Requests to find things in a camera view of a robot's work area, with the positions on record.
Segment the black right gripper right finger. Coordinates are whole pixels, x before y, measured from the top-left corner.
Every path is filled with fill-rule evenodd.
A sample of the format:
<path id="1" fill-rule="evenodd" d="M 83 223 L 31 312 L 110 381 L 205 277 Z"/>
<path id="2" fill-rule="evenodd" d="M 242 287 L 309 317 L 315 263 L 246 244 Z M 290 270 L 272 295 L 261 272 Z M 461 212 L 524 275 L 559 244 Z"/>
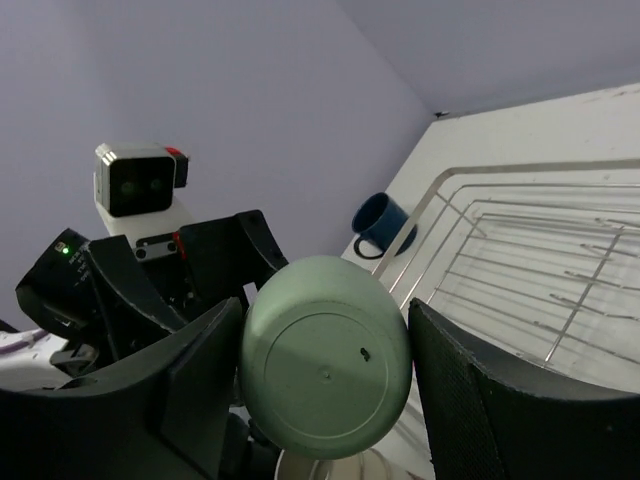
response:
<path id="1" fill-rule="evenodd" d="M 529 363 L 419 299 L 408 326 L 437 478 L 638 478 L 638 395 Z"/>

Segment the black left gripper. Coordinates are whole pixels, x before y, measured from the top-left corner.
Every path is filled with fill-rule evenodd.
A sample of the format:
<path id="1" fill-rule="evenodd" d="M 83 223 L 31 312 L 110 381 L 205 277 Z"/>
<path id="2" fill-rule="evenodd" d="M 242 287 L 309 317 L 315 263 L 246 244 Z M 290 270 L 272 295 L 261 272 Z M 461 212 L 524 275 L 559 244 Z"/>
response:
<path id="1" fill-rule="evenodd" d="M 87 244 L 99 279 L 102 353 L 121 360 L 173 334 L 229 299 L 249 307 L 244 287 L 261 288 L 288 261 L 260 210 L 181 227 L 140 259 L 124 235 Z"/>

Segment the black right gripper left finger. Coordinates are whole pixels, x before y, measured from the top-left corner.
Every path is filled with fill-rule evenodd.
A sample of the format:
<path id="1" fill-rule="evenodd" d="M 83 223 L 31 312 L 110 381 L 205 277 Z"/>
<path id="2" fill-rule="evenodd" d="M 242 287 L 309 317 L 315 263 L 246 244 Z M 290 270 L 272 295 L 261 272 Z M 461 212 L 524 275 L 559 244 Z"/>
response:
<path id="1" fill-rule="evenodd" d="M 2 478 L 217 478 L 242 323 L 230 298 L 60 389 L 3 391 Z"/>

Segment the cream brown cup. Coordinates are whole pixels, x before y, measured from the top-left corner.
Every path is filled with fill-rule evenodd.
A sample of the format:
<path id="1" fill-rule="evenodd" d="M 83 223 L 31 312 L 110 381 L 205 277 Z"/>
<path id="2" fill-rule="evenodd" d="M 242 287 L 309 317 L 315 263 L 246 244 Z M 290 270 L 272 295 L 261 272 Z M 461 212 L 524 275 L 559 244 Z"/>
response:
<path id="1" fill-rule="evenodd" d="M 277 462 L 275 480 L 401 480 L 411 479 L 401 467 L 380 452 L 369 449 L 338 460 L 314 460 L 283 452 Z"/>

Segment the mint green cup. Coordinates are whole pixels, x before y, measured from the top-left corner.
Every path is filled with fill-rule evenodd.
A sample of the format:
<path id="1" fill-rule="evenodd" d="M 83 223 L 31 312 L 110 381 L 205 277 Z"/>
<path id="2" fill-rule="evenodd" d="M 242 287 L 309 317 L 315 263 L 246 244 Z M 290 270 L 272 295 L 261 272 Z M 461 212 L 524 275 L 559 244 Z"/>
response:
<path id="1" fill-rule="evenodd" d="M 238 375 L 249 414 L 278 447 L 349 457 L 381 440 L 405 407 L 406 322 L 369 271 L 340 257 L 299 259 L 258 290 Z"/>

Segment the dark blue mug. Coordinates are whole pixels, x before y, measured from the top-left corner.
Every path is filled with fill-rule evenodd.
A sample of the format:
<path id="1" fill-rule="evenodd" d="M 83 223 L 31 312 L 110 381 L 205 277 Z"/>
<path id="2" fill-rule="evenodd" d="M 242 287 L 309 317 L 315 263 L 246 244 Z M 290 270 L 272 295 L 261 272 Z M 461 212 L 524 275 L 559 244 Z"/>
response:
<path id="1" fill-rule="evenodd" d="M 354 253 L 364 260 L 382 258 L 408 219 L 409 214 L 387 193 L 379 192 L 372 195 L 352 218 L 351 229 L 357 236 L 353 244 Z M 363 242 L 376 247 L 379 253 L 364 254 L 361 251 Z"/>

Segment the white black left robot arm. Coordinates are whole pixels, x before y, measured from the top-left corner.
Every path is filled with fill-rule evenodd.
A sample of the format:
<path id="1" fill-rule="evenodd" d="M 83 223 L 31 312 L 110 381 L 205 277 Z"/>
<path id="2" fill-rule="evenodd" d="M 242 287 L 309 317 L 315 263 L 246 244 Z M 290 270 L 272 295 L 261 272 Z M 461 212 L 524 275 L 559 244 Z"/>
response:
<path id="1" fill-rule="evenodd" d="M 164 370 L 286 259 L 258 210 L 99 240 L 63 231 L 18 282 L 35 323 L 1 335 L 3 397 L 57 396 L 116 374 Z"/>

